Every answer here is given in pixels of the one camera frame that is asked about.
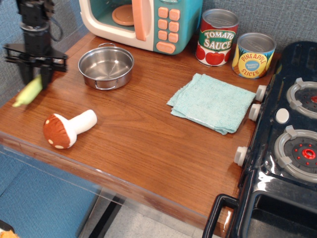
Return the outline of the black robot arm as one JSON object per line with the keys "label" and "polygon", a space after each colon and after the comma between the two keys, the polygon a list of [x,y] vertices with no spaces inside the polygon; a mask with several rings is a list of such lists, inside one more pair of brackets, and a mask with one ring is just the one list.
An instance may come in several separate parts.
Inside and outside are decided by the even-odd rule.
{"label": "black robot arm", "polygon": [[51,83],[55,71],[67,71],[67,55],[52,47],[52,41],[60,41],[51,33],[51,22],[60,27],[53,19],[54,2],[52,0],[18,0],[18,13],[21,15],[20,28],[23,32],[23,44],[5,44],[6,61],[18,65],[24,84],[33,80],[34,68],[40,69],[41,86],[46,89]]}

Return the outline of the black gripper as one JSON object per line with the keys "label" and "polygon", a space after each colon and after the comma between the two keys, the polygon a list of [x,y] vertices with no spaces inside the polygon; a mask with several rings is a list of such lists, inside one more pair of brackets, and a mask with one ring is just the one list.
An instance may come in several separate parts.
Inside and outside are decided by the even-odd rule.
{"label": "black gripper", "polygon": [[33,80],[33,68],[40,69],[43,89],[51,83],[53,71],[67,71],[67,55],[51,46],[51,34],[48,29],[23,29],[23,43],[8,43],[6,61],[19,67],[25,85]]}

